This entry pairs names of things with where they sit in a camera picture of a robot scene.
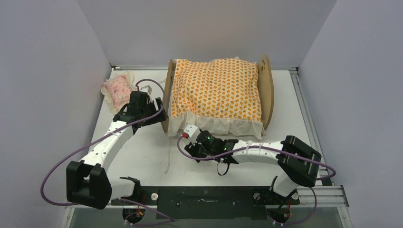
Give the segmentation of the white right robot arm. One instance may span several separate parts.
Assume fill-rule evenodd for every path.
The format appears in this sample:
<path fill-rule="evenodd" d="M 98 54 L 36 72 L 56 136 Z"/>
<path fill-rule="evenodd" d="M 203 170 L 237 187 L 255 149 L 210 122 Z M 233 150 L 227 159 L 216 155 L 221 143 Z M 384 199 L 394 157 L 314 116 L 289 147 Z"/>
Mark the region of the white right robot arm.
<path fill-rule="evenodd" d="M 269 199 L 274 203 L 281 203 L 297 187 L 314 187 L 322 165 L 319 152 L 291 135 L 270 143 L 224 140 L 192 125 L 184 130 L 181 138 L 190 142 L 179 151 L 197 162 L 216 161 L 228 166 L 253 162 L 279 166 L 282 173 L 273 178 L 268 191 Z"/>

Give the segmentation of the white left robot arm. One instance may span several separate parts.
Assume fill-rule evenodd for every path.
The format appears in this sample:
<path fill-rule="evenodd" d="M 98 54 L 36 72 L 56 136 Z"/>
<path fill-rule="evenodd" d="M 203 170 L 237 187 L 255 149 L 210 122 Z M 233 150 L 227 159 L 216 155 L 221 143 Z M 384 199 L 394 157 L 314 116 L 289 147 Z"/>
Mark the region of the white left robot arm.
<path fill-rule="evenodd" d="M 73 204 L 104 209 L 110 201 L 124 198 L 129 204 L 141 200 L 140 181 L 132 177 L 108 177 L 108 169 L 124 144 L 143 126 L 167 120 L 163 99 L 134 91 L 129 102 L 114 115 L 100 142 L 80 161 L 66 168 L 67 200 Z"/>

